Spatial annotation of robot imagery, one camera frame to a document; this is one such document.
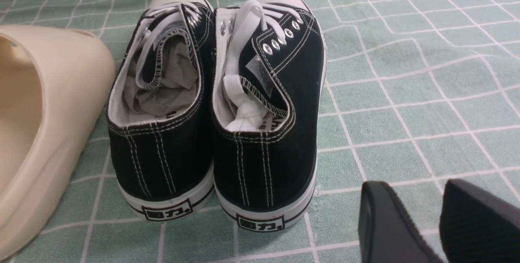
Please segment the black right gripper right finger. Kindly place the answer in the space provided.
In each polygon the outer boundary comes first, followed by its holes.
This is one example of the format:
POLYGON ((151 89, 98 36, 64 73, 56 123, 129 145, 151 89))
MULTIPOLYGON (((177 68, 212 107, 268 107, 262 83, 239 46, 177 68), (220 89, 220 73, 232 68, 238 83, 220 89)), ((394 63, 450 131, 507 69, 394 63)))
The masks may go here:
POLYGON ((518 263, 518 207, 461 178, 444 187, 442 248, 450 263, 518 263))

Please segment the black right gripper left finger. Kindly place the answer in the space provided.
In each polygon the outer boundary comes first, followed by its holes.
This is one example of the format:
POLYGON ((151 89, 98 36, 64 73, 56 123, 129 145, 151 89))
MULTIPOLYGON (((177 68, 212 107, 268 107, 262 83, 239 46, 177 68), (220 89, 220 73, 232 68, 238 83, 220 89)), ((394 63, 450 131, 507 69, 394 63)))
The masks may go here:
POLYGON ((362 263, 442 263, 386 182, 364 182, 360 200, 362 263))

